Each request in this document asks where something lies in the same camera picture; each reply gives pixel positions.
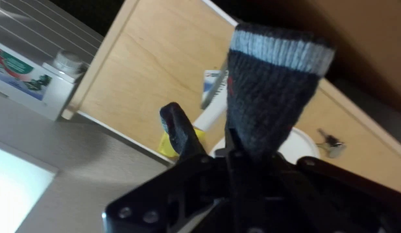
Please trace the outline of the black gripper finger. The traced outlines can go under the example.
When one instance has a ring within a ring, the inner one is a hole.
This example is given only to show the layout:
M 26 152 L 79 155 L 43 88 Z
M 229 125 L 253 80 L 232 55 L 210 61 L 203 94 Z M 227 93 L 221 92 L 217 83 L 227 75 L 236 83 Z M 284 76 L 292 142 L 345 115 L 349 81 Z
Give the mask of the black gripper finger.
M 184 110 L 177 102 L 170 102 L 160 110 L 164 134 L 158 151 L 173 160 L 183 160 L 205 155 L 204 133 L 192 125 Z

